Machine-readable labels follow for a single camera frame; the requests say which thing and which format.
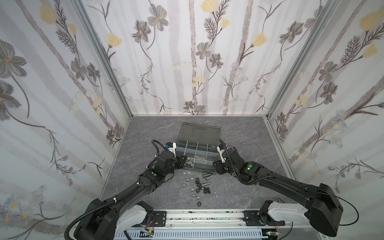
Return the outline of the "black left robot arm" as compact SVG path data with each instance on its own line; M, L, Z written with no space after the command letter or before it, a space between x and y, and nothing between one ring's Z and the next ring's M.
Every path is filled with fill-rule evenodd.
M176 143L166 143L160 152L157 140L151 140L157 149L155 158L138 175L131 186L104 201L93 200L86 211L73 220L64 232L66 240L112 240L117 233L118 220L143 197L166 182L169 174L183 169L187 156L176 154Z

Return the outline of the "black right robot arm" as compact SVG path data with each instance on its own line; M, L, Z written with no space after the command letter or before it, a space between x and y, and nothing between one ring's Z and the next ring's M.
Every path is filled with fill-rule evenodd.
M259 185L295 201L295 204L279 204L265 201L260 208L260 221L291 221L308 223L317 232L336 237L344 208L343 198L335 195L325 184L314 186L290 179L256 162L246 162L235 147L227 146L219 139L215 151L218 159L213 163L219 174L228 173L245 186Z

